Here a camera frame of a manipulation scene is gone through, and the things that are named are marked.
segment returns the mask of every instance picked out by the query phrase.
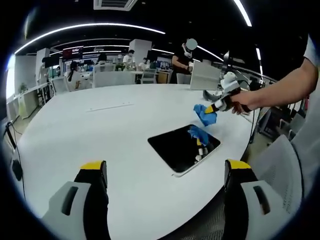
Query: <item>human hand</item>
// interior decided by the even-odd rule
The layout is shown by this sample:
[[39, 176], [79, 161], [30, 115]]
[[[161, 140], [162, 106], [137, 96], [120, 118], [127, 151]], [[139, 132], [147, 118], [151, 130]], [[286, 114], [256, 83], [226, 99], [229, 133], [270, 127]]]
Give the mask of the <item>human hand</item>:
[[244, 109], [241, 105], [246, 105], [249, 110], [255, 109], [253, 106], [254, 101], [254, 92], [253, 91], [241, 91], [239, 94], [231, 96], [231, 101], [233, 102], [233, 114], [242, 114], [244, 113]]

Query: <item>person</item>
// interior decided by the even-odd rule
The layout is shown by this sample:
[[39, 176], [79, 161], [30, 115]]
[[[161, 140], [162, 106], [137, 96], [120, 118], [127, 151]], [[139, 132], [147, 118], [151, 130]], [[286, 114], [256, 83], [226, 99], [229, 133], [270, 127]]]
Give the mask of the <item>person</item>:
[[123, 57], [122, 62], [123, 62], [123, 63], [126, 63], [127, 65], [130, 65], [130, 64], [132, 64], [132, 63], [135, 63], [136, 60], [135, 60], [134, 54], [135, 54], [135, 50], [130, 49], [130, 50], [128, 51], [127, 55], [125, 55], [125, 56]]
[[86, 88], [83, 85], [81, 74], [78, 72], [78, 63], [76, 61], [71, 62], [70, 70], [64, 76], [66, 77], [66, 84], [70, 92]]
[[231, 97], [234, 104], [232, 112], [240, 114], [243, 112], [240, 104], [247, 105], [250, 110], [288, 105], [312, 93], [305, 122], [291, 141], [300, 161], [305, 196], [310, 192], [320, 167], [320, 84], [317, 84], [320, 41], [316, 35], [308, 36], [304, 60], [299, 68], [268, 87], [242, 91]]
[[147, 64], [147, 61], [148, 59], [144, 57], [143, 61], [139, 63], [138, 68], [140, 71], [144, 71], [150, 67], [149, 64]]
[[42, 59], [42, 64], [39, 69], [37, 84], [45, 84], [49, 80], [48, 68], [46, 68], [45, 57]]
[[176, 49], [172, 57], [173, 72], [170, 81], [171, 84], [177, 84], [177, 74], [190, 75], [192, 71], [192, 67], [189, 66], [189, 63], [193, 61], [192, 51], [187, 48], [186, 42]]
[[57, 67], [56, 67], [56, 75], [57, 75], [58, 77], [61, 76], [61, 68], [60, 68], [60, 66], [57, 66]]
[[105, 53], [101, 53], [98, 57], [98, 61], [96, 64], [106, 63], [107, 62], [107, 55]]

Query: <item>table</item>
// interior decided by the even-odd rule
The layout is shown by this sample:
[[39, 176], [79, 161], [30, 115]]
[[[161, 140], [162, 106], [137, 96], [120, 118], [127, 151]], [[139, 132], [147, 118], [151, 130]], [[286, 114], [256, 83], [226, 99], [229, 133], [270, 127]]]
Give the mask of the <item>table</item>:
[[221, 141], [206, 160], [181, 177], [149, 145], [148, 138], [194, 124], [205, 104], [189, 85], [120, 85], [68, 92], [52, 98], [18, 142], [26, 200], [36, 216], [80, 166], [107, 162], [108, 229], [113, 240], [156, 240], [196, 215], [224, 184], [225, 160], [240, 160], [252, 124], [219, 112], [205, 128]]

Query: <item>floor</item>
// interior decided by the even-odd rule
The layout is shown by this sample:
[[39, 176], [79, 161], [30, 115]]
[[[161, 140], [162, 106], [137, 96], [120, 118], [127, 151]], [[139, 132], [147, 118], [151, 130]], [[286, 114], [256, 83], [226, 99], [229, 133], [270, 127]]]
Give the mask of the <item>floor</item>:
[[[16, 137], [16, 141], [17, 142], [19, 141], [25, 129], [27, 128], [28, 124], [31, 122], [34, 116], [39, 112], [39, 110], [40, 110], [40, 107], [38, 107], [32, 113], [32, 115], [26, 119], [22, 119], [21, 117], [18, 117], [18, 119], [13, 123], [13, 126], [15, 128], [15, 133], [16, 133], [15, 135], [12, 127], [10, 127], [10, 131], [12, 133], [13, 139], [14, 137]], [[255, 157], [257, 157], [263, 150], [267, 148], [267, 144], [271, 142], [272, 141], [268, 137], [257, 132], [254, 137], [253, 143], [248, 146], [241, 160], [250, 164], [250, 162], [253, 161]]]

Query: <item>ceiling light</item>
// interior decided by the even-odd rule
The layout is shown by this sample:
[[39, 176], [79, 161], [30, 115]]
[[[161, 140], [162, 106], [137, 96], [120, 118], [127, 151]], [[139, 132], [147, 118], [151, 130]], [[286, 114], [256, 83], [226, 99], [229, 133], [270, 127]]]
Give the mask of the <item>ceiling light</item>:
[[260, 73], [261, 73], [261, 76], [264, 74], [264, 72], [262, 71], [262, 66], [260, 65]]
[[67, 50], [67, 49], [77, 49], [77, 48], [83, 48], [84, 46], [73, 46], [73, 47], [67, 47], [64, 48], [63, 50]]
[[249, 27], [252, 27], [251, 25], [251, 21], [249, 19], [249, 16], [244, 8], [244, 6], [242, 5], [242, 3], [240, 2], [240, 0], [233, 0], [234, 3], [236, 4], [236, 6], [238, 7], [238, 9], [240, 10], [246, 24], [249, 26]]
[[261, 55], [260, 55], [260, 49], [256, 48], [256, 55], [258, 56], [258, 59], [261, 61]]
[[129, 48], [127, 45], [96, 45], [96, 46], [84, 46], [83, 48], [99, 48], [99, 47], [123, 47], [123, 48]]
[[64, 30], [69, 30], [69, 29], [75, 29], [75, 28], [82, 28], [82, 27], [92, 27], [92, 26], [119, 26], [119, 27], [129, 27], [129, 28], [136, 28], [136, 29], [143, 29], [143, 30], [147, 30], [147, 31], [152, 31], [152, 32], [156, 32], [159, 34], [166, 34], [163, 31], [159, 31], [159, 30], [155, 30], [152, 28], [148, 28], [148, 27], [144, 27], [144, 26], [137, 26], [137, 25], [131, 25], [131, 24], [124, 24], [124, 23], [112, 23], [112, 22], [98, 22], [98, 23], [85, 23], [85, 24], [78, 24], [78, 25], [72, 25], [72, 26], [66, 26], [63, 28], [59, 28], [53, 31], [49, 31], [45, 34], [42, 34], [32, 40], [30, 40], [29, 42], [27, 42], [25, 45], [21, 46], [20, 48], [18, 48], [14, 54], [19, 53], [21, 50], [25, 49], [27, 46], [29, 46], [30, 44], [34, 43], [35, 41], [42, 39], [46, 36], [49, 36], [51, 34], [55, 34]]
[[164, 50], [155, 49], [155, 48], [152, 48], [152, 50], [154, 50], [154, 51], [158, 51], [158, 52], [167, 53], [167, 54], [174, 54], [173, 52], [170, 52], [170, 51], [164, 51]]
[[55, 54], [60, 54], [60, 53], [62, 53], [63, 51], [56, 51], [56, 52], [54, 52], [54, 53], [50, 53], [49, 54], [49, 56], [52, 56], [52, 55], [55, 55]]
[[222, 58], [221, 58], [221, 57], [218, 57], [217, 55], [215, 55], [214, 53], [212, 53], [212, 52], [208, 51], [207, 49], [204, 49], [203, 47], [201, 47], [201, 46], [199, 46], [199, 45], [197, 46], [197, 48], [200, 48], [201, 50], [203, 50], [203, 51], [207, 52], [208, 54], [211, 54], [212, 56], [216, 57], [217, 59], [219, 59], [220, 61], [222, 61], [222, 62], [223, 62], [223, 60], [222, 60]]
[[82, 54], [98, 54], [98, 53], [121, 53], [121, 51], [87, 51]]

